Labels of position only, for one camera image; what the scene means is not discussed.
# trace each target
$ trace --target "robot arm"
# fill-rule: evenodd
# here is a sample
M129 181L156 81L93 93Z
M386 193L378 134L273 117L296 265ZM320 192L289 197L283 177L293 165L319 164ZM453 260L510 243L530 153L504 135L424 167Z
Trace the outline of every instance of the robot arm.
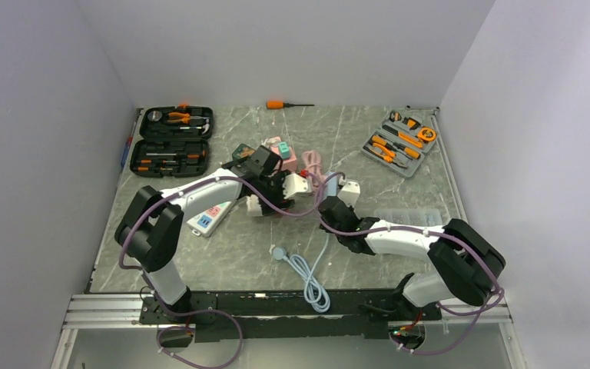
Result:
M390 229L391 224L378 218L358 218L353 209L336 197L326 198L318 207L325 223L339 231ZM460 219L437 227L412 227L421 231L450 234L467 243L476 251L495 277L505 267L505 259L480 234ZM492 282L474 258L457 244L430 234L391 230L363 236L336 236L338 241L358 254L398 254L433 264L434 270L422 274L408 274L395 289L393 303L399 309L413 311L427 304L448 298L473 306L482 306L492 292Z
M119 244L124 243L134 223L150 206L162 198L183 192L151 214L151 218L156 219L154 224L149 220L144 221L133 234L127 250L128 256L141 264L147 278L172 311L182 313L191 310L191 291L181 280L173 262L182 223L217 204L234 201L251 193L250 189L239 181L224 179L211 181L211 179L242 178L271 203L279 208L289 208L293 201L283 196L283 183L289 171L278 171L273 174L279 160L278 155L261 146L249 158L227 163L213 174L190 184L163 191L146 186L134 196L114 233L114 239ZM205 181L211 181L211 183L197 186L198 183ZM187 191L194 185L196 188ZM272 209L263 202L260 205L264 215L272 212Z

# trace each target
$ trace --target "tabletop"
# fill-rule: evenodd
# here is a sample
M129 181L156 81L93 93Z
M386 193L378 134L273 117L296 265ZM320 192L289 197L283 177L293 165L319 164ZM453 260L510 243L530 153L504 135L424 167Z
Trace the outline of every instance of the tabletop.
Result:
M316 150L323 172L341 171L360 183L356 203L359 217L384 208L439 210L442 221L460 218L455 184L438 141L411 178L401 178L360 153L360 147L389 114L392 107L321 106L267 110L265 107L214 106L215 126L209 140L210 161L205 175L231 160L231 152L244 143L257 147L262 140L280 136L296 155ZM434 126L431 109L412 109L424 125ZM142 137L134 133L133 147ZM136 271L118 267L121 246L114 231L137 191L150 185L157 190L184 185L196 178L142 178L128 162L121 174L101 248L92 274L92 292L138 291L144 286ZM310 208L312 198L296 198L293 211ZM299 254L313 264L326 233L311 215L289 218L272 215L250 218L243 201L230 211L210 238L195 236L183 225L174 257L182 279L193 291L274 291L300 289L303 281L284 261L276 261L271 246ZM410 272L429 270L423 261L397 255L354 254L335 238L316 269L326 289L394 288Z

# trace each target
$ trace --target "orange-handled pliers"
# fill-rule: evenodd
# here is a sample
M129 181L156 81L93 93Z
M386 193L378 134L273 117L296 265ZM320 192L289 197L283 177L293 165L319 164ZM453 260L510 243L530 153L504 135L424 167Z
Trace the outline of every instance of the orange-handled pliers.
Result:
M383 146L381 144L377 144L376 142L372 142L366 148L367 148L367 150L372 152L374 155L378 156L379 158L382 158L386 163L394 164L397 167L400 167L403 169L408 168L408 165L404 164L403 162L399 161L396 158L396 153L394 151L388 150L385 146ZM378 148L379 150L381 150L381 152L380 153L376 152L375 148Z
M176 111L173 111L173 112L168 113L167 123L172 124L172 125L176 125L176 124L180 124L180 123L188 125L189 121L191 119L209 119L209 117L198 117L198 116L190 115L188 113L178 113Z

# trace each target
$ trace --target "pink box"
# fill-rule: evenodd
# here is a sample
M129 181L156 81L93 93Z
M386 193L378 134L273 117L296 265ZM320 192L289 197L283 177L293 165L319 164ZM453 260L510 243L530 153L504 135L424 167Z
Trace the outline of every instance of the pink box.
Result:
M268 138L266 140L266 146L268 148L270 148L270 150L272 152L274 152L275 154L279 155L279 148L277 148L277 144L281 141L281 137L279 136L275 136L272 138ZM288 145L288 149L290 150L290 158L285 159L283 161L283 165L282 165L282 170L289 170L292 171L293 173L297 173L297 155L295 155L295 150L293 150L293 147Z

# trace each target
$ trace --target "tool set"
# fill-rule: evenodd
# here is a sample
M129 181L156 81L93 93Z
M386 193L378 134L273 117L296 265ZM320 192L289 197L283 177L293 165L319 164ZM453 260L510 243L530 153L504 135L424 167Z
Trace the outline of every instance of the tool set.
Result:
M150 108L139 127L143 140L132 151L130 169L141 177L194 177L207 169L214 112L178 105Z
M420 121L391 111L361 152L403 177L411 177L435 144L437 133Z

